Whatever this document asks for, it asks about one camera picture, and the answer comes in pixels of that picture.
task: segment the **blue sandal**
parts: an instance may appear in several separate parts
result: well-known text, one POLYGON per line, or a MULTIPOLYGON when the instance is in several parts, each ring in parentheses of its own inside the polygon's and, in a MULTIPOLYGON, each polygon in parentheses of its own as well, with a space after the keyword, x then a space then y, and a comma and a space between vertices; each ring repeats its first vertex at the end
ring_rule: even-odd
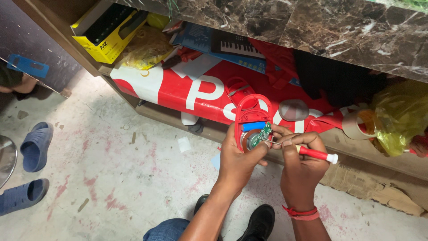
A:
POLYGON ((35 205, 45 196, 48 189, 49 180, 38 179, 4 190, 0 195, 0 216, 35 205))
POLYGON ((27 172, 40 171, 48 159, 48 148, 54 135, 51 123, 40 122, 34 126, 21 145, 24 156, 24 170, 27 172))

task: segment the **wrist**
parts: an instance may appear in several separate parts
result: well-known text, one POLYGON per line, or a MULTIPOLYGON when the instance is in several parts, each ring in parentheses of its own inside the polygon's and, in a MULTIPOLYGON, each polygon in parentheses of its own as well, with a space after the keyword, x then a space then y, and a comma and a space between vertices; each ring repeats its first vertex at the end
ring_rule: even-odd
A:
POLYGON ((211 189, 210 196, 221 196, 224 200, 234 201, 239 191, 230 185, 217 181, 211 189))
POLYGON ((294 207, 296 212, 307 212, 315 208, 314 199, 306 200, 285 200, 288 208, 294 207))

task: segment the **yellow plastic bag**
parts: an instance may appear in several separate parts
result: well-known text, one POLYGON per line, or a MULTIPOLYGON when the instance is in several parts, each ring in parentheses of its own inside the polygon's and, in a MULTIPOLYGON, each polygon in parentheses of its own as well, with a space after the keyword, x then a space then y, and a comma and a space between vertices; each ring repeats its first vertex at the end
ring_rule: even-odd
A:
POLYGON ((160 30, 163 30, 170 21, 169 17, 154 12, 149 12, 146 19, 147 23, 150 26, 158 28, 160 30))
POLYGON ((169 39, 161 30, 142 26, 123 50, 123 65, 140 70, 150 69, 173 51, 174 48, 168 42, 169 39))
POLYGON ((428 126, 428 84, 407 80, 389 86, 373 97, 372 108, 377 139, 390 156, 399 156, 428 126))

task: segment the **green circuit board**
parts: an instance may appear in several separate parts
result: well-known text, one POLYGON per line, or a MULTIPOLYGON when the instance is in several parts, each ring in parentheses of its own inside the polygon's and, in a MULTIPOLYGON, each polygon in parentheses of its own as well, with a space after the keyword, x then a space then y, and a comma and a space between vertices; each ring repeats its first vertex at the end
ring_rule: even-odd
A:
POLYGON ((252 147, 257 146, 258 143, 262 141, 262 139, 268 139, 269 134, 272 132, 272 129, 270 128, 270 123, 267 122, 264 128, 260 131, 259 135, 251 139, 251 145, 252 147))

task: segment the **screwdriver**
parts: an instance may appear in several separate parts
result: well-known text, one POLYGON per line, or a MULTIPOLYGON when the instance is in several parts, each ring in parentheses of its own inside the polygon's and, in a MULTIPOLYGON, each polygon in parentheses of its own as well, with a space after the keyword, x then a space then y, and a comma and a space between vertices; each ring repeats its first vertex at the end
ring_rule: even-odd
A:
MULTIPOLYGON (((261 140, 282 146, 282 144, 278 143, 278 142, 273 142, 273 141, 270 141, 267 139, 261 139, 261 140)), ((314 157, 314 158, 321 159, 321 160, 326 160, 326 161, 331 162, 332 164, 336 164, 337 160, 339 159, 339 156, 337 154, 327 154, 327 153, 324 153, 322 151, 308 149, 308 148, 301 146, 301 145, 296 145, 296 148, 297 148, 297 151, 299 154, 302 154, 302 155, 306 154, 310 157, 314 157)))

